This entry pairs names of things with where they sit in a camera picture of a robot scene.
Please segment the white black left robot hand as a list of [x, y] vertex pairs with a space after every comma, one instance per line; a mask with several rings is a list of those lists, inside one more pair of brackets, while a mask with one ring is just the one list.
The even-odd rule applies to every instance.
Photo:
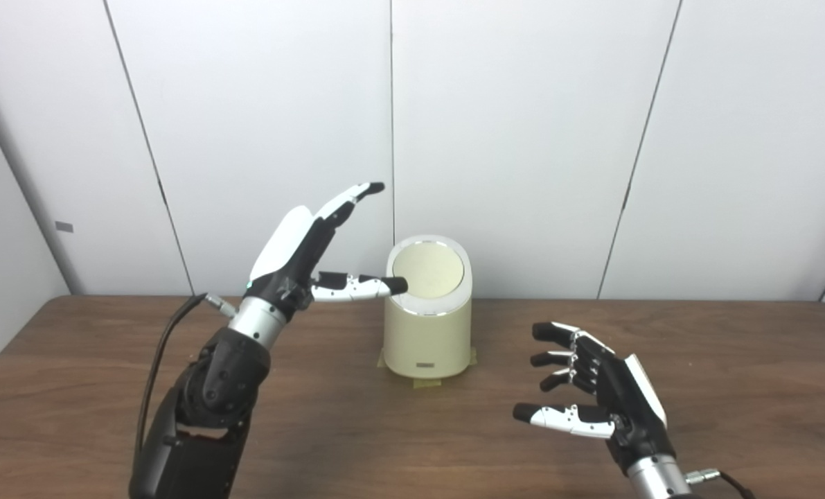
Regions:
[[408, 292], [408, 281], [402, 276], [354, 276], [315, 269], [355, 206], [384, 188], [382, 182], [354, 184], [316, 213], [304, 205], [293, 208], [261, 250], [243, 297], [263, 300], [266, 309], [290, 320], [313, 302], [353, 302]]

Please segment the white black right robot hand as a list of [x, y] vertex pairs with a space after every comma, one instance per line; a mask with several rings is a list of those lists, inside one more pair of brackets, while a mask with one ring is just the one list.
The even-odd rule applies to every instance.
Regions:
[[557, 366], [540, 383], [542, 392], [571, 385], [594, 397], [591, 405], [518, 403], [514, 419], [557, 432], [602, 439], [622, 473], [643, 459], [676, 457], [668, 417], [637, 355], [622, 359], [598, 338], [577, 326], [536, 322], [536, 341], [558, 350], [530, 358], [533, 367]]

